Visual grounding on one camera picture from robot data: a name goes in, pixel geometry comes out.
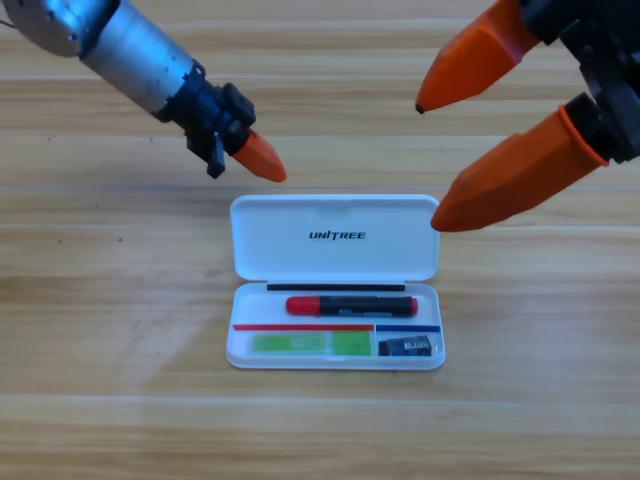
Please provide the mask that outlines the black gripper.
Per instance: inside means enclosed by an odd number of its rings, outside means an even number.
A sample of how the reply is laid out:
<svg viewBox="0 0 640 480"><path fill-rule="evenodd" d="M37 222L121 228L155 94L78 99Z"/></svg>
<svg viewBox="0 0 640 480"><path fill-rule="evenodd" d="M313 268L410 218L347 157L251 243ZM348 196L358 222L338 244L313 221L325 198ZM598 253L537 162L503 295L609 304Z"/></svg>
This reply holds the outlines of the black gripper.
<svg viewBox="0 0 640 480"><path fill-rule="evenodd" d="M183 80L157 119L183 129L187 148L207 164L209 176L216 179L225 171L224 156L229 155L257 177L272 182L287 179L273 146L251 129L255 107L235 85L212 85L197 61Z"/></svg>
<svg viewBox="0 0 640 480"><path fill-rule="evenodd" d="M607 160L639 156L637 1L499 0L440 49L416 110L423 114L483 93L540 40L564 44L590 93L461 171L432 218L435 230L463 232L502 222L607 166Z"/></svg>

